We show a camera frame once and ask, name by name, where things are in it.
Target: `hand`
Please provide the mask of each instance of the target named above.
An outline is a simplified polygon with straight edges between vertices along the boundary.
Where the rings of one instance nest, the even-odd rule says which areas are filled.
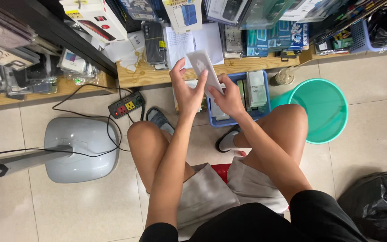
[[[231,81],[226,74],[219,75],[218,79],[220,83],[225,84],[226,89],[222,95],[216,88],[209,86],[209,92],[215,98],[215,103],[224,113],[233,118],[237,118],[244,114],[246,111],[243,102],[241,101],[240,89],[238,86]]]
[[[173,69],[169,72],[169,76],[174,87],[175,99],[178,103],[180,116],[194,117],[201,106],[204,96],[204,86],[206,85],[209,72],[204,70],[201,73],[198,78],[198,84],[193,89],[186,85],[185,80],[183,80],[182,76],[186,72],[185,68],[182,69],[183,66],[185,66],[185,58],[181,58],[175,63]]]

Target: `foot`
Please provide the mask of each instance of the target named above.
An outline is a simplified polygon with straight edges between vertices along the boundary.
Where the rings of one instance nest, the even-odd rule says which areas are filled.
[[[221,153],[226,153],[232,149],[237,148],[234,144],[234,136],[241,132],[240,126],[237,124],[232,127],[226,134],[216,141],[216,150]]]
[[[158,126],[158,128],[167,131],[171,136],[174,134],[174,127],[158,108],[150,108],[146,113],[146,120]]]

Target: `leg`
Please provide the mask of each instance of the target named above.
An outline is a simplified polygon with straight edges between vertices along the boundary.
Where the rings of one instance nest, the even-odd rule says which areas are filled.
[[[308,119],[303,107],[296,104],[278,106],[256,122],[294,162],[300,164],[308,132]],[[243,132],[235,135],[234,144],[239,148],[252,147]],[[266,174],[266,171],[261,170],[259,162],[254,150],[250,151],[243,161],[244,164]]]
[[[128,143],[132,158],[147,190],[151,192],[156,170],[169,145],[171,135],[148,121],[139,121],[128,130]],[[195,174],[194,170],[185,164],[185,180]]]

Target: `power strip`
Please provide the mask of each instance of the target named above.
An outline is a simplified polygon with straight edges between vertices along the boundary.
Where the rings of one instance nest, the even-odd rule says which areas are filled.
[[[133,94],[122,98],[122,100],[119,100],[108,106],[108,110],[111,116],[117,119],[128,114],[129,112],[134,111],[145,103],[146,102],[141,93],[134,92]]]

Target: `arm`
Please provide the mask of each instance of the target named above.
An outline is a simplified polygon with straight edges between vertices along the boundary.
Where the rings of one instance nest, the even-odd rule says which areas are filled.
[[[311,190],[299,166],[245,111],[238,86],[226,75],[220,76],[219,80],[226,86],[225,94],[221,95],[212,87],[209,88],[209,92],[214,96],[221,110],[233,117],[240,125],[256,155],[262,161],[261,166],[264,171],[267,171],[266,175],[274,182],[288,203],[298,192]]]
[[[177,207],[183,188],[187,146],[196,111],[204,96],[208,72],[203,72],[195,89],[182,78],[185,59],[180,59],[170,72],[171,82],[180,109],[180,118],[168,149],[153,179],[146,228],[154,223],[169,223],[177,227]]]

